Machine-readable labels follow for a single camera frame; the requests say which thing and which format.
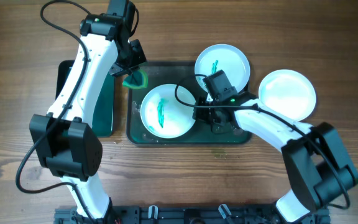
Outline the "green yellow sponge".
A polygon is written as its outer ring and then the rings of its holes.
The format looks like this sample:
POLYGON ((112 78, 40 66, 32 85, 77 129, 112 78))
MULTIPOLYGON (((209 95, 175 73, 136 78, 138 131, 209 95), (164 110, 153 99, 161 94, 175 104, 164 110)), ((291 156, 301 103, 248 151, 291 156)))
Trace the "green yellow sponge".
POLYGON ((128 89, 133 89, 133 90, 147 88, 148 85, 147 73, 142 69, 136 70, 124 79, 122 85, 128 89))

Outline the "white plate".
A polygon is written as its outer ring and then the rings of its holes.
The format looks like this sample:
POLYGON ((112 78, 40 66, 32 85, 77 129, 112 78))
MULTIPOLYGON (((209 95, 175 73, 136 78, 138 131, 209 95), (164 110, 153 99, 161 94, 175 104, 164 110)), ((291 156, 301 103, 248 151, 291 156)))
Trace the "white plate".
POLYGON ((143 125, 153 135, 172 139, 187 133, 195 123, 193 108, 181 104, 194 105, 195 97, 182 86, 175 84, 159 85, 150 90, 140 106, 143 125))
POLYGON ((216 44, 203 50, 195 62, 195 74, 212 75, 222 70, 232 86, 241 92, 250 78, 250 63, 238 48, 216 44))

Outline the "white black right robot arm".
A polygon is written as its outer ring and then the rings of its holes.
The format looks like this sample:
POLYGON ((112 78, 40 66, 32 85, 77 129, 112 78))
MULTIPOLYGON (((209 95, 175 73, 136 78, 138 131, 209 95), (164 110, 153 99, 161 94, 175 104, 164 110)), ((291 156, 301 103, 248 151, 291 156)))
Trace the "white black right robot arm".
POLYGON ((358 184, 357 169, 329 123, 313 126, 267 108, 251 93, 230 94, 192 104, 199 118, 225 120, 257 135, 282 154, 291 189, 274 203, 287 223, 328 207, 347 210, 348 191, 358 184))

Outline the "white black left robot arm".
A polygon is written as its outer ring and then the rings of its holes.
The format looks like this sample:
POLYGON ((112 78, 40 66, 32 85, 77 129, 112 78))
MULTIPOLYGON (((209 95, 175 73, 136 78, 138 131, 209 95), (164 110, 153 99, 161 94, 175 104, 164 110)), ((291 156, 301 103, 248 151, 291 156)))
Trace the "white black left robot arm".
POLYGON ((93 131, 94 112, 108 74, 133 76, 145 55, 130 41, 138 18, 116 13, 87 15, 80 27, 80 46, 63 88, 47 114, 33 115, 30 133, 40 165, 67 185, 76 202, 75 220, 107 223, 111 199, 98 169, 103 146, 93 131))

